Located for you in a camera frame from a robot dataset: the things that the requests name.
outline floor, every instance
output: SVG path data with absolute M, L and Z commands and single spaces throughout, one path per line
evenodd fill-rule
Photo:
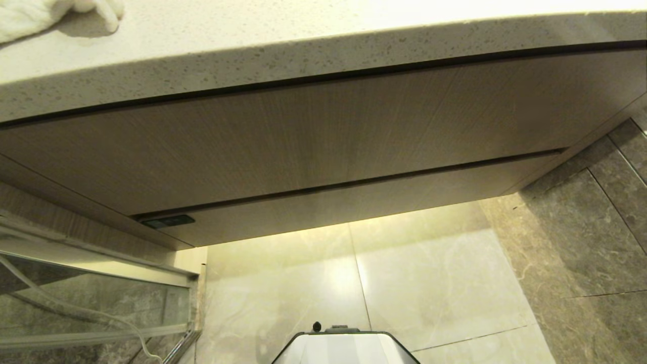
M 554 363 L 479 203 L 214 245 L 181 363 L 271 363 L 297 332 L 387 331 L 425 363 Z
M 647 110 L 481 201 L 556 362 L 647 363 Z

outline speckled countertop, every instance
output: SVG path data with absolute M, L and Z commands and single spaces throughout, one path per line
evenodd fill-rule
M 499 51 L 647 39 L 645 0 L 125 0 L 0 46 L 0 122 Z

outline white cable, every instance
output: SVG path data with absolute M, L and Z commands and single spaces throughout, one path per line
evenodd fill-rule
M 13 273 L 19 280 L 22 280 L 23 283 L 25 283 L 27 286 L 33 288 L 36 292 L 38 292 L 44 298 L 46 298 L 46 299 L 48 299 L 48 300 L 50 300 L 52 302 L 58 303 L 61 306 L 68 307 L 68 308 L 71 308 L 71 309 L 76 310 L 76 311 L 87 312 L 87 313 L 91 313 L 91 314 L 94 314 L 94 315 L 104 316 L 104 317 L 107 317 L 109 319 L 118 321 L 118 322 L 120 322 L 122 324 L 128 325 L 128 327 L 133 329 L 133 331 L 137 334 L 137 336 L 139 337 L 139 341 L 142 342 L 142 350 L 144 351 L 144 354 L 146 354 L 146 356 L 149 357 L 149 358 L 157 359 L 157 361 L 159 361 L 160 363 L 164 362 L 164 360 L 161 357 L 159 357 L 157 355 L 153 355 L 153 354 L 151 354 L 151 352 L 148 351 L 148 347 L 146 347 L 146 342 L 144 341 L 144 336 L 142 335 L 142 332 L 139 331 L 139 329 L 135 325 L 133 325 L 133 324 L 129 323 L 128 321 L 125 321 L 125 320 L 123 320 L 123 319 L 121 319 L 121 318 L 119 318 L 117 316 L 109 315 L 108 313 L 90 310 L 89 308 L 79 307 L 79 306 L 75 306 L 73 304 L 69 304 L 67 302 L 61 301 L 61 300 L 57 299 L 56 297 L 51 296 L 46 291 L 44 291 L 36 283 L 32 282 L 29 278 L 27 278 L 27 276 L 25 276 L 22 272 L 20 272 L 18 270 L 18 268 L 14 267 L 13 264 L 11 264 L 5 257 L 3 257 L 1 255 L 0 255 L 0 263 L 2 263 L 7 269 L 9 269 L 9 271 L 11 273 Z

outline wood-grain cabinet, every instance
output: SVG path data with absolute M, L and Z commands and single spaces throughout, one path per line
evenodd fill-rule
M 646 63 L 578 52 L 216 92 L 0 125 L 0 154 L 81 213 L 187 214 L 160 232 L 209 245 L 511 192 L 644 94 Z

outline tile grout line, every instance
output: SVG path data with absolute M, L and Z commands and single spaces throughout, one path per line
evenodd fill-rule
M 618 146 L 618 144 L 616 144 L 616 142 L 615 142 L 615 141 L 613 141 L 613 139 L 612 139 L 611 137 L 609 137 L 609 140 L 611 141 L 611 143 L 613 144 L 613 146 L 618 150 L 618 153 L 620 153 L 620 156 L 624 159 L 624 161 L 627 163 L 627 165 L 629 166 L 629 168 L 630 168 L 630 169 L 633 171 L 633 173 L 636 175 L 636 178 L 637 178 L 637 179 L 639 179 L 639 180 L 641 180 L 641 181 L 642 181 L 642 183 L 643 183 L 643 185 L 647 185 L 647 181 L 645 181 L 645 180 L 644 180 L 644 178 L 642 178 L 641 174 L 640 174 L 640 173 L 638 173 L 638 170 L 636 170 L 636 168 L 634 167 L 633 163 L 632 163 L 629 159 L 627 159 L 627 156 L 626 156 L 626 155 L 624 155 L 624 152 L 622 151 L 622 149 L 620 149 L 620 146 Z
M 373 331 L 373 325 L 371 324 L 371 316 L 368 313 L 368 305 L 366 304 L 366 295 L 364 294 L 364 283 L 362 283 L 362 274 L 360 273 L 360 264 L 357 262 L 357 252 L 355 251 L 355 241 L 353 240 L 353 232 L 351 230 L 351 224 L 346 223 L 348 228 L 348 235 L 351 237 L 351 247 L 353 248 L 353 258 L 355 259 L 355 267 L 357 268 L 357 277 L 360 279 L 360 289 L 362 290 L 362 298 L 364 300 L 364 309 L 366 310 L 366 318 L 368 319 L 368 328 Z
M 642 126 L 640 126 L 640 125 L 638 124 L 638 122 L 634 119 L 634 117 L 629 117 L 629 119 L 631 119 L 631 122 L 632 122 L 634 125 L 636 125 L 636 127 L 638 128 L 638 130 L 640 131 L 640 133 L 641 133 L 641 134 L 643 134 L 645 137 L 647 137 L 647 130 L 643 130 L 643 129 L 642 129 Z
M 627 230 L 629 230 L 629 233 L 631 234 L 631 236 L 633 236 L 633 239 L 636 241 L 636 244 L 638 244 L 638 246 L 641 247 L 642 252 L 645 253 L 645 255 L 647 255 L 647 251 L 645 251 L 645 248 L 642 247 L 641 241 L 638 240 L 638 237 L 636 236 L 636 234 L 633 233 L 633 230 L 631 229 L 631 227 L 627 223 L 627 220 L 624 219 L 624 216 L 620 213 L 620 210 L 618 210 L 618 207 L 613 203 L 613 200 L 611 199 L 611 197 L 609 197 L 609 194 L 606 193 L 606 191 L 604 190 L 604 187 L 602 187 L 602 185 L 600 184 L 600 181 L 598 181 L 598 179 L 595 177 L 595 174 L 591 171 L 590 167 L 587 167 L 586 170 L 587 170 L 587 172 L 589 172 L 589 175 L 591 175 L 591 177 L 593 178 L 595 183 L 598 185 L 598 187 L 600 187 L 600 190 L 604 194 L 604 197 L 606 197 L 607 200 L 609 200 L 609 203 L 613 207 L 613 210 L 615 210 L 615 212 L 618 214 L 618 216 L 620 216 L 620 219 L 622 220 L 624 225 L 627 227 Z
M 615 293 L 600 293 L 598 295 L 566 297 L 564 299 L 585 299 L 590 297 L 592 298 L 592 297 L 604 297 L 604 296 L 614 296 L 614 295 L 627 295 L 629 293 L 640 293 L 640 292 L 647 292 L 647 290 L 635 290 L 635 291 L 615 292 Z
M 434 347 L 428 347 L 428 348 L 422 348 L 422 349 L 418 349 L 418 350 L 412 350 L 412 351 L 411 351 L 411 353 L 419 352 L 419 351 L 423 351 L 423 350 L 429 350 L 429 349 L 440 348 L 440 347 L 446 347 L 447 345 L 452 345 L 452 344 L 464 343 L 465 341 L 470 341 L 470 340 L 475 340 L 475 339 L 481 339 L 482 337 L 488 337 L 488 336 L 492 336 L 492 335 L 498 335 L 498 334 L 502 334 L 502 333 L 504 333 L 504 332 L 508 332 L 508 331 L 515 331 L 515 330 L 518 330 L 518 329 L 520 329 L 520 328 L 525 328 L 525 327 L 528 327 L 528 326 L 530 326 L 530 325 L 534 325 L 534 324 L 538 324 L 538 323 L 527 324 L 527 325 L 519 326 L 519 327 L 516 327 L 516 328 L 509 328 L 508 330 L 503 330 L 503 331 L 499 331 L 499 332 L 493 332 L 493 333 L 491 333 L 491 334 L 485 334 L 485 335 L 481 335 L 481 336 L 470 337 L 469 339 L 465 339 L 465 340 L 452 341 L 451 343 L 442 344 L 442 345 L 436 345 L 436 346 L 434 346 Z

